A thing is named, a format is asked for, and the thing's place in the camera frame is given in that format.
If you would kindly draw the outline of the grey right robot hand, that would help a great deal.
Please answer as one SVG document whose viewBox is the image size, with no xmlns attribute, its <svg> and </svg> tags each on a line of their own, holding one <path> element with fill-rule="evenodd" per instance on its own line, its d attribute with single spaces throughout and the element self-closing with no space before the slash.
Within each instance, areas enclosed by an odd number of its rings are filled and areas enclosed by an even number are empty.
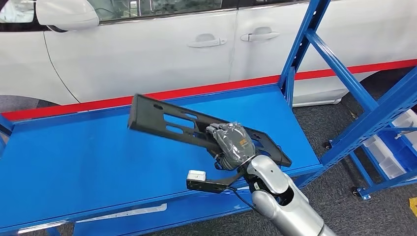
<svg viewBox="0 0 417 236">
<path fill-rule="evenodd" d="M 216 162 L 223 170 L 233 171 L 256 154 L 255 145 L 244 127 L 238 122 L 212 123 L 206 127 L 218 143 L 221 153 Z"/>
</svg>

